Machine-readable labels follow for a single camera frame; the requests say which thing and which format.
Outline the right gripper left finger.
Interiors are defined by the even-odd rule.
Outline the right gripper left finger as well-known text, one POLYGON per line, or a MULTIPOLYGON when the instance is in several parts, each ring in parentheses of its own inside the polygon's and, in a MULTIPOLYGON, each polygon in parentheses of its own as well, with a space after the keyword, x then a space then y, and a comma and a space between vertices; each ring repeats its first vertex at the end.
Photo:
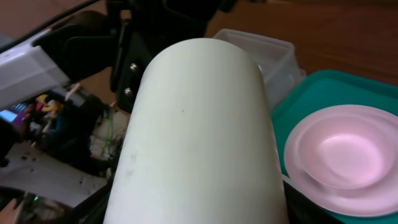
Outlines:
POLYGON ((106 184, 82 203, 67 212, 55 223, 61 224, 89 224, 103 223, 108 205, 112 184, 106 184))

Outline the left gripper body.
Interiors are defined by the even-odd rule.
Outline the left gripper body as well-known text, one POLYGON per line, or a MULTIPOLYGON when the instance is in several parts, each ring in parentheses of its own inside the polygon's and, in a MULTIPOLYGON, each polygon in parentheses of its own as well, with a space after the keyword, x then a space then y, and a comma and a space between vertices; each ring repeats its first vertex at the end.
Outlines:
POLYGON ((118 107, 130 113, 144 70, 163 49, 205 35, 218 11, 229 12, 236 0, 108 1, 112 30, 117 33, 110 89, 118 107))

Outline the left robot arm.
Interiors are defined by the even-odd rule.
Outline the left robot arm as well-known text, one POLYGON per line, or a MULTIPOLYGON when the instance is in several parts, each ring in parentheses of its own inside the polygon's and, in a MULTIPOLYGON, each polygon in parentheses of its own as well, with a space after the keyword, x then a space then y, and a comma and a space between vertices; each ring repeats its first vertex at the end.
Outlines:
POLYGON ((200 38, 232 0, 113 0, 79 4, 1 47, 1 107, 111 68, 118 106, 132 110, 144 70, 163 49, 200 38))

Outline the pale green cup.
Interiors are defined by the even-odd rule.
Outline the pale green cup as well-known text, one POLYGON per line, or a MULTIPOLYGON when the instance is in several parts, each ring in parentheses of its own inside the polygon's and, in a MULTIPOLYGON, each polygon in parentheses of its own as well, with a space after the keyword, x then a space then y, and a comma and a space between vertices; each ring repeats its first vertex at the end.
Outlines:
POLYGON ((150 62, 104 222, 289 222, 262 75, 245 51, 191 39, 150 62))

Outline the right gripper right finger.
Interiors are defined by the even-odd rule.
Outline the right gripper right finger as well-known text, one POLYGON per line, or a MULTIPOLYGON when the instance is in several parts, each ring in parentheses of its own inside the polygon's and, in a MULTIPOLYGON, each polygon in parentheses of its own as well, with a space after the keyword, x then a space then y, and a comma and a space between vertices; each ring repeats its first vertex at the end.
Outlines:
POLYGON ((284 181, 290 224, 343 224, 284 181))

